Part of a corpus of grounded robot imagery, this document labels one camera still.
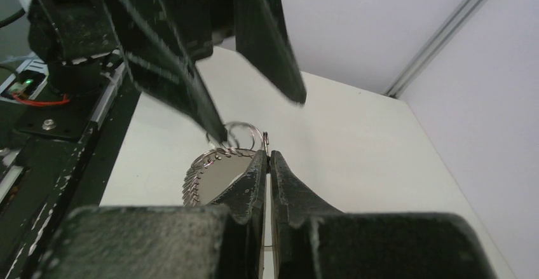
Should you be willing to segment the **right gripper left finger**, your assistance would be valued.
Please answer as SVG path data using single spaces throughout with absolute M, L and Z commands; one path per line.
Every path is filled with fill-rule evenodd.
M 267 154 L 199 207 L 81 207 L 34 278 L 261 278 Z

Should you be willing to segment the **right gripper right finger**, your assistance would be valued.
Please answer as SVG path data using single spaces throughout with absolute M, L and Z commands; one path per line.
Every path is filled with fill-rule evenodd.
M 443 212 L 342 212 L 270 157 L 277 278 L 494 278 L 472 227 Z

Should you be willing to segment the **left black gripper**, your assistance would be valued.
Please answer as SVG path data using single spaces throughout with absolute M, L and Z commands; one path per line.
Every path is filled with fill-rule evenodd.
M 195 61 L 229 37 L 235 35 L 236 51 L 286 98 L 305 104 L 282 0 L 102 1 L 135 87 L 187 115 L 218 142 L 227 131 Z

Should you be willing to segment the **large keyring with yellow grip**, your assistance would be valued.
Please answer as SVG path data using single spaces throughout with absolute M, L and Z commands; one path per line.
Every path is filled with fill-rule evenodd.
M 184 206 L 210 203 L 247 171 L 256 152 L 268 150 L 268 134 L 250 123 L 230 121 L 225 124 L 225 129 L 228 140 L 224 143 L 217 144 L 206 135 L 210 149 L 199 155 L 186 171 L 182 185 Z M 240 144 L 235 134 L 237 130 L 250 133 L 250 146 Z

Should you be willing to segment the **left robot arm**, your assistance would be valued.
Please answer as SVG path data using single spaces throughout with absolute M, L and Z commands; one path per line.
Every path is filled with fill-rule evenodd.
M 224 124 L 195 63 L 233 37 L 236 50 L 291 102 L 306 88 L 282 0 L 20 0 L 41 59 L 76 64 L 118 50 L 135 87 L 219 142 Z

